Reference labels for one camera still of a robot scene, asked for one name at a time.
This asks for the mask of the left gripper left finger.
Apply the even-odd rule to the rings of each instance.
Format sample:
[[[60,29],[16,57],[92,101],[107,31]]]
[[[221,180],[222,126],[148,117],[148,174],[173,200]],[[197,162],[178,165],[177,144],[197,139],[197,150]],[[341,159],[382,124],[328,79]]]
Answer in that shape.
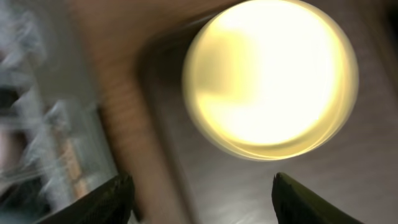
[[[119,174],[75,203],[38,224],[127,224],[133,210],[134,183]]]

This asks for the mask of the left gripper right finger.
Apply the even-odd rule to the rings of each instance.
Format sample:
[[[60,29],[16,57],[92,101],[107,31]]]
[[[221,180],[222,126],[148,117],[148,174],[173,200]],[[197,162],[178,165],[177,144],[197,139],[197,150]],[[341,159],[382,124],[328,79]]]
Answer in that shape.
[[[279,224],[362,224],[283,172],[274,176],[271,196]]]

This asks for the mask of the yellow plate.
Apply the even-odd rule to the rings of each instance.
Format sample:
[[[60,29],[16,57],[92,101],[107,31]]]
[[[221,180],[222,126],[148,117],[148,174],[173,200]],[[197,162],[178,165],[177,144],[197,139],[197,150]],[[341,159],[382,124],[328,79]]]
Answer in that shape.
[[[314,150],[349,118],[358,94],[353,46],[304,1],[245,1],[210,19],[183,62],[185,107],[218,148],[275,161]]]

